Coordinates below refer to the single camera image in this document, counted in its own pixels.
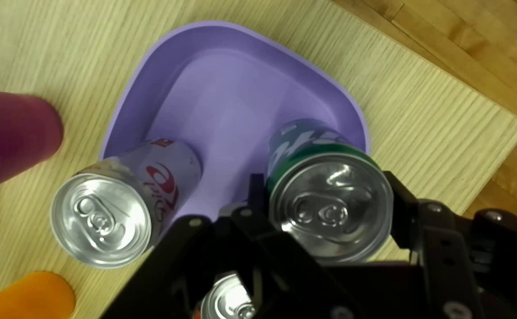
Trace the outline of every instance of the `can rim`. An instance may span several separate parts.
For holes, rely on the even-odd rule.
[[[390,210],[383,217],[383,226],[379,231],[372,235],[370,244],[367,244],[359,252],[349,258],[317,258],[313,256],[321,265],[335,265],[335,263],[356,263],[356,261],[365,261],[372,254],[379,252],[379,249],[386,244],[388,235],[391,231],[391,222],[393,222],[393,190],[381,173],[379,166],[370,160],[367,155],[359,153],[354,148],[344,146],[344,144],[326,144],[326,146],[313,146],[306,148],[303,151],[298,151],[289,162],[282,164],[280,167],[275,169],[273,178],[267,182],[267,189],[273,190],[269,197],[269,220],[282,231],[282,228],[275,222],[273,215],[275,210],[278,210],[278,203],[282,194],[287,190],[292,180],[296,180],[301,173],[301,169],[308,167],[312,162],[317,162],[319,158],[345,158],[347,162],[359,162],[365,164],[370,171],[374,171],[384,183],[384,196],[390,199],[388,206]]]
[[[69,245],[69,242],[64,242],[62,236],[59,235],[59,231],[62,231],[57,224],[55,224],[55,215],[59,213],[57,210],[57,205],[60,205],[62,197],[64,197],[64,192],[67,194],[71,189],[74,189],[76,185],[80,185],[80,180],[83,178],[89,178],[89,180],[103,180],[103,182],[110,182],[110,183],[119,183],[120,187],[126,187],[129,190],[135,192],[135,197],[138,197],[138,203],[140,206],[143,208],[143,215],[145,215],[145,220],[149,224],[149,229],[151,229],[151,236],[147,236],[143,240],[143,244],[140,245],[138,252],[136,254],[131,254],[128,256],[126,259],[120,259],[120,261],[115,261],[115,263],[99,263],[101,259],[96,258],[96,259],[90,259],[87,258],[87,254],[83,254],[82,251],[76,251],[73,249],[73,245]],[[115,268],[122,268],[129,263],[135,261],[135,258],[138,256],[143,256],[149,249],[151,249],[151,244],[152,244],[152,238],[154,238],[154,222],[149,215],[149,208],[142,197],[142,194],[138,192],[136,187],[131,187],[129,183],[124,183],[122,180],[119,178],[110,178],[110,176],[101,176],[101,174],[92,174],[92,173],[82,173],[82,174],[76,174],[73,176],[55,196],[55,199],[51,201],[51,206],[50,206],[50,228],[51,228],[51,233],[53,233],[53,238],[57,240],[57,244],[74,259],[78,259],[80,263],[83,265],[89,265],[89,267],[94,267],[94,268],[99,268],[99,270],[115,270]]]

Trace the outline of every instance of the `pull tab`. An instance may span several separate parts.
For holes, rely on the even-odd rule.
[[[78,217],[85,219],[87,228],[99,236],[108,236],[115,231],[115,217],[103,201],[94,196],[83,197],[74,212]]]

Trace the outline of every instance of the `lavender plastic plate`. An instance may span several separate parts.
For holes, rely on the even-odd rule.
[[[294,119],[319,119],[368,151],[359,107],[322,72],[239,26],[209,22],[170,33],[142,63],[113,114],[101,157],[154,139],[190,144],[204,176],[179,215],[216,219],[266,173],[269,137]]]

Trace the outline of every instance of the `silver can top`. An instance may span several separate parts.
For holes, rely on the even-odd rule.
[[[317,261],[365,261],[391,229],[393,192],[363,158],[321,155],[290,169],[271,197],[271,220]]]
[[[202,319],[251,319],[255,307],[236,274],[220,279],[202,302]]]
[[[142,256],[152,236],[151,213],[128,183],[78,174],[62,187],[51,208],[51,229],[76,259],[119,268]]]

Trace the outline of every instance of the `orange object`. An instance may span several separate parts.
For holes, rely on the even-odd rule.
[[[0,319],[69,319],[74,307],[73,288],[48,272],[30,274],[0,291]]]

